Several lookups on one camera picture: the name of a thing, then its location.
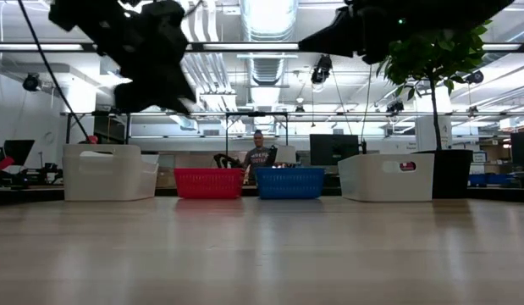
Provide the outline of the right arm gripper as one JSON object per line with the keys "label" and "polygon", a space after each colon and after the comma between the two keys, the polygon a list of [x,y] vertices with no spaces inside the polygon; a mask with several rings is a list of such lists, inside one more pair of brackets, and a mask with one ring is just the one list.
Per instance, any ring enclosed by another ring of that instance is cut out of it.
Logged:
{"label": "right arm gripper", "polygon": [[335,11],[332,23],[298,42],[302,52],[360,56],[368,64],[382,61],[389,44],[416,34],[419,2],[351,0]]}

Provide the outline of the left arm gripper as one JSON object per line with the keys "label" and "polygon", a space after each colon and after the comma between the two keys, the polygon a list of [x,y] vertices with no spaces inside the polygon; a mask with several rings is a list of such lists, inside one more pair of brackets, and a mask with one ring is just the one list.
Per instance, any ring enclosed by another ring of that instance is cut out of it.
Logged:
{"label": "left arm gripper", "polygon": [[181,69],[187,39],[185,10],[175,1],[155,1],[131,11],[120,1],[98,3],[98,53],[109,56],[132,81],[113,89],[115,108],[138,113],[151,106],[189,114],[196,94]]}

